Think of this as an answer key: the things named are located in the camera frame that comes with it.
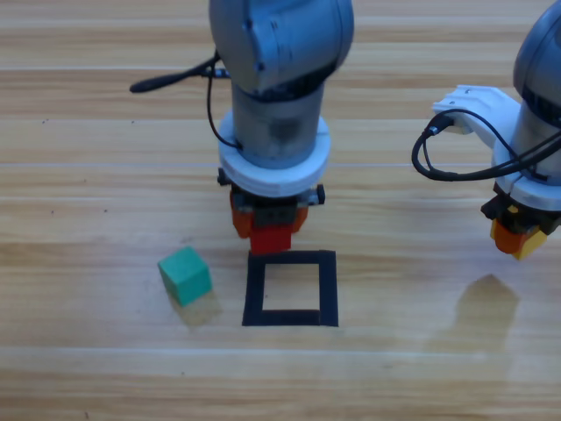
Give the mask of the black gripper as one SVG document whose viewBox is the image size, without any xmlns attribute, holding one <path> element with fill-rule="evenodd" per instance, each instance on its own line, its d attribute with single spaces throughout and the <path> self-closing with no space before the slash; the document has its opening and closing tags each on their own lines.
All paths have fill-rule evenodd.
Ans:
<svg viewBox="0 0 561 421">
<path fill-rule="evenodd" d="M 296 196 L 271 198 L 241 189 L 222 168 L 218 169 L 217 182 L 220 186 L 231 187 L 232 223 L 241 239 L 250 238 L 252 228 L 265 228 L 269 225 L 291 225 L 292 233 L 296 234 L 308 217 L 309 207 L 325 203 L 322 184 Z"/>
<path fill-rule="evenodd" d="M 516 202 L 496 182 L 496 196 L 480 208 L 483 215 L 493 220 L 491 238 L 498 250 L 513 257 L 528 257 L 530 231 L 538 228 L 551 235 L 561 224 L 559 211 L 539 210 Z"/>
</svg>

